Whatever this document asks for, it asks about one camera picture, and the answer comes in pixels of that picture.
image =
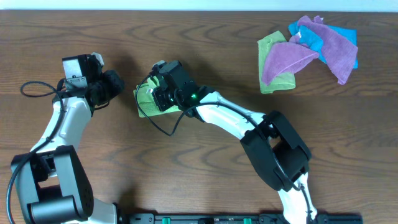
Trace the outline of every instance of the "black bracket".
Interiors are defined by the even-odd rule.
[[[151,74],[159,80],[159,86],[154,88],[152,96],[160,111],[165,111],[173,105],[186,111],[191,106],[198,105],[207,94],[214,92],[214,89],[208,86],[198,86],[178,60],[155,65]],[[187,111],[186,115],[203,121],[196,109]]]
[[[25,155],[13,158],[12,171]],[[54,172],[60,184],[40,187]],[[26,223],[82,222],[93,213],[93,191],[73,146],[35,154],[18,173],[16,189]]]
[[[259,177],[274,190],[288,192],[300,175],[308,172],[311,152],[286,117],[278,111],[264,116],[259,127],[266,138],[280,137],[271,148],[253,129],[247,131],[241,144]]]

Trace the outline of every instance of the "microfiber towel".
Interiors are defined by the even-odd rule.
[[[141,85],[138,90],[137,101],[140,108],[145,112],[147,116],[155,116],[160,114],[171,113],[175,111],[180,111],[178,106],[172,106],[166,111],[160,111],[155,104],[154,98],[150,93],[150,89],[159,86],[159,81],[156,77],[149,78],[147,83]],[[140,118],[145,118],[145,116],[138,110],[138,115]]]
[[[301,44],[304,47],[308,47],[309,49],[318,52],[321,56],[323,40],[305,26],[300,26],[298,28],[298,33],[292,36],[289,42]]]
[[[315,16],[313,18],[313,22],[317,23],[317,24],[323,24],[323,21],[321,19],[320,16]],[[297,34],[298,32],[302,32],[301,27],[298,25],[298,21],[290,24],[288,26],[289,32],[292,34],[292,36],[294,36],[295,34]],[[329,28],[331,28],[332,30],[336,31],[337,33],[339,33],[340,35],[342,35],[343,37],[347,38],[351,43],[353,43],[354,45],[356,45],[356,30],[354,29],[345,29],[345,28],[341,28],[341,27],[335,27],[335,26],[330,26],[328,25]],[[302,43],[306,43],[305,41],[307,41],[306,38],[309,39],[320,39],[320,37],[318,35],[316,35],[314,32],[304,32],[301,33],[302,38],[305,38],[303,40],[300,39],[300,42],[297,42],[298,44],[302,44]],[[326,59],[324,58],[324,56],[322,55],[321,51],[317,51],[319,55],[319,60],[321,60],[323,63],[327,64]],[[353,68],[358,68],[359,63],[358,63],[358,59],[355,59],[355,63],[354,63],[354,67]]]
[[[290,72],[285,72],[275,77],[275,79],[269,85],[266,85],[262,82],[262,71],[264,69],[264,63],[266,61],[267,55],[272,46],[278,42],[286,42],[285,37],[279,31],[257,41],[259,46],[259,81],[260,91],[262,94],[273,93],[276,90],[291,90],[296,87],[294,74]]]
[[[262,81],[268,85],[279,74],[298,72],[318,57],[319,53],[299,44],[274,44],[264,64]]]
[[[354,67],[358,47],[330,27],[312,22],[308,16],[301,17],[297,25],[308,27],[323,40],[322,55],[338,83],[344,85]]]

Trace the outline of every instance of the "wood grain surface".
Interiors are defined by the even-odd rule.
[[[365,223],[398,221],[398,14],[320,13],[358,31],[359,69],[337,84],[314,60],[297,87],[262,95],[257,40],[314,12],[0,11],[0,223],[7,223],[9,164],[39,140],[52,98],[25,98],[29,80],[56,85],[62,57],[99,52],[126,91],[96,111],[78,155],[95,197],[159,213],[281,210],[278,194],[255,173],[239,141],[185,118],[168,137],[139,118],[134,87],[159,60],[179,59],[199,84],[250,110],[279,110],[313,154],[314,205],[360,213]],[[32,87],[32,93],[47,92]],[[171,130],[179,113],[155,117]],[[15,189],[12,211],[23,222]]]

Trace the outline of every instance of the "cable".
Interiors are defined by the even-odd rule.
[[[206,105],[222,106],[222,107],[225,107],[225,108],[227,108],[227,109],[230,109],[231,111],[234,111],[235,113],[241,115],[243,118],[245,118],[247,121],[249,121],[249,122],[254,126],[254,128],[257,130],[257,132],[258,132],[258,134],[260,135],[261,138],[267,139],[267,138],[265,137],[264,133],[261,131],[260,127],[256,124],[256,122],[255,122],[250,116],[244,114],[243,112],[241,112],[240,110],[237,110],[236,108],[233,108],[233,107],[230,106],[230,105],[226,105],[226,104],[224,104],[224,103],[219,103],[219,102],[200,103],[200,104],[198,104],[198,105],[189,107],[189,108],[188,108],[187,110],[185,110],[185,111],[180,115],[180,117],[178,118],[177,122],[175,123],[175,126],[174,126],[174,128],[173,128],[173,131],[172,131],[171,135],[174,134],[175,130],[177,129],[177,126],[178,126],[179,122],[180,122],[181,119],[184,117],[184,115],[186,115],[186,114],[187,114],[190,110],[192,110],[192,109],[195,109],[195,108],[197,108],[197,107],[199,107],[199,106],[206,106]]]
[[[46,93],[46,94],[43,94],[43,95],[28,95],[28,94],[25,94],[25,93],[24,93],[24,88],[25,88],[27,85],[30,85],[30,84],[40,84],[40,85],[47,86],[47,87],[49,87],[53,92],[51,92],[51,93]],[[28,161],[32,158],[32,156],[33,156],[37,151],[39,151],[40,149],[42,149],[44,146],[46,146],[48,143],[51,142],[51,140],[52,140],[52,139],[54,138],[54,136],[56,135],[58,129],[60,128],[60,126],[61,126],[61,124],[62,124],[63,116],[65,115],[65,111],[64,111],[64,107],[63,107],[63,101],[62,101],[62,99],[61,99],[60,93],[59,93],[59,91],[57,91],[52,85],[49,85],[49,84],[47,84],[47,83],[45,83],[45,82],[40,82],[40,81],[31,81],[31,82],[27,82],[27,83],[25,83],[25,84],[23,84],[23,85],[21,86],[21,93],[22,93],[24,96],[28,96],[28,97],[42,97],[42,96],[48,96],[48,95],[51,95],[52,93],[55,93],[55,94],[57,95],[59,101],[60,101],[60,115],[58,116],[57,123],[55,124],[54,129],[53,129],[53,131],[51,132],[51,134],[50,134],[47,138],[45,138],[45,141],[44,141],[42,144],[40,144],[39,146],[37,146],[35,149],[31,150],[31,151],[19,162],[18,166],[16,167],[16,169],[15,169],[14,172],[12,173],[12,176],[11,176],[11,178],[10,178],[10,182],[8,183],[7,195],[6,195],[7,216],[8,216],[8,220],[9,220],[10,223],[12,223],[12,224],[15,224],[15,221],[14,221],[14,219],[13,219],[13,217],[12,217],[12,213],[11,213],[11,190],[12,190],[12,185],[14,184],[15,179],[16,179],[18,173],[21,171],[21,169],[22,169],[22,167],[25,165],[25,163],[28,162]]]
[[[291,184],[292,184],[292,188],[294,189],[294,190],[296,190],[296,191],[300,191],[301,190],[301,186],[300,187],[297,187],[296,185],[294,185],[294,183],[292,182],[292,181],[290,181],[291,182]]]
[[[103,105],[103,106],[99,106],[99,107],[97,107],[97,108],[94,108],[94,110],[100,110],[100,109],[103,109],[103,108],[109,106],[109,102],[110,102],[110,101],[108,101],[108,102],[107,102],[105,105]]]
[[[300,190],[304,195],[305,203],[307,204],[307,223],[312,223],[312,217],[311,217],[311,208],[310,208],[310,201],[308,200],[307,193],[305,193],[305,187],[303,184],[300,186]]]

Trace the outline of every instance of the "black cable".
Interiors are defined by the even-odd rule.
[[[65,86],[63,86],[63,81],[64,81],[64,80],[65,80],[65,78],[62,78],[61,80],[59,80],[59,82],[58,82],[58,84],[57,84],[57,91],[61,91],[62,89],[65,88]],[[25,86],[32,84],[32,83],[30,83],[30,84],[27,84],[27,83],[25,83],[25,84],[23,84],[23,85],[21,86],[21,94],[24,95],[24,96],[26,96],[26,97],[38,98],[38,97],[43,97],[43,96],[49,96],[49,95],[55,93],[54,91],[51,91],[50,93],[44,93],[44,94],[42,94],[42,95],[30,95],[30,94],[27,94],[27,93],[24,92],[24,88],[25,88]]]
[[[110,102],[110,101],[108,101],[108,102],[107,102],[105,105],[103,105],[103,106],[99,106],[99,107],[97,107],[97,108],[94,108],[94,110],[100,110],[100,109],[103,109],[103,108],[109,106],[109,102]]]
[[[309,223],[312,223],[312,217],[311,217],[312,211],[311,211],[311,208],[310,208],[310,201],[308,200],[307,193],[305,193],[305,187],[304,187],[303,184],[300,186],[300,190],[303,193],[304,199],[305,199],[305,203],[307,204],[307,214],[308,214],[307,215],[307,224],[309,224]]]
[[[19,162],[18,166],[16,167],[16,169],[12,173],[12,176],[10,178],[10,182],[8,183],[7,195],[6,195],[7,216],[8,216],[8,219],[9,219],[10,223],[12,223],[12,224],[15,224],[15,221],[14,221],[14,219],[12,217],[12,213],[11,213],[11,190],[12,190],[12,185],[14,184],[15,179],[16,179],[18,173],[21,171],[21,169],[24,166],[24,164],[26,162],[28,162],[37,151],[39,151],[40,149],[42,149],[44,146],[46,146],[48,143],[51,142],[51,140],[56,135],[58,129],[60,128],[60,126],[62,124],[63,116],[65,115],[65,111],[64,111],[64,107],[63,107],[63,101],[61,99],[59,91],[57,91],[52,85],[49,85],[49,84],[47,84],[45,82],[31,81],[31,82],[27,82],[27,83],[25,83],[25,84],[23,84],[21,86],[21,93],[24,96],[42,97],[42,96],[48,96],[48,95],[52,94],[52,93],[46,93],[46,94],[43,94],[43,95],[28,95],[28,94],[25,94],[24,93],[24,88],[27,85],[30,85],[30,84],[41,84],[41,85],[47,86],[53,91],[52,93],[55,93],[57,95],[57,97],[58,97],[58,99],[60,101],[60,115],[58,116],[57,123],[55,124],[54,129],[51,132],[51,134],[47,138],[45,138],[45,141],[42,144],[37,146],[35,149],[31,150],[24,158],[22,158],[22,160]]]
[[[184,115],[186,115],[186,114],[187,114],[190,110],[192,110],[192,109],[195,109],[195,108],[197,108],[197,107],[199,107],[199,106],[206,106],[206,105],[223,106],[223,107],[225,107],[225,108],[227,108],[227,109],[230,109],[231,111],[234,111],[235,113],[241,115],[243,118],[245,118],[247,121],[249,121],[249,122],[254,126],[254,128],[257,130],[257,132],[258,132],[258,134],[260,135],[261,138],[267,139],[267,138],[265,137],[264,133],[261,131],[260,127],[256,124],[256,122],[255,122],[250,116],[244,114],[243,112],[241,112],[240,110],[238,110],[238,109],[236,109],[236,108],[233,108],[233,107],[230,106],[230,105],[226,105],[226,104],[224,104],[224,103],[219,103],[219,102],[200,103],[200,104],[198,104],[198,105],[191,106],[191,107],[189,107],[188,109],[186,109],[186,110],[180,115],[180,117],[178,118],[177,122],[175,123],[175,126],[174,126],[174,128],[173,128],[173,131],[172,131],[171,135],[174,134],[175,130],[177,129],[177,126],[178,126],[179,122],[180,122],[181,119],[184,117]]]
[[[294,185],[294,183],[292,181],[291,181],[291,183],[292,183],[292,187],[293,187],[294,190],[296,190],[296,191],[300,191],[301,190],[301,186],[297,187],[296,185]]]

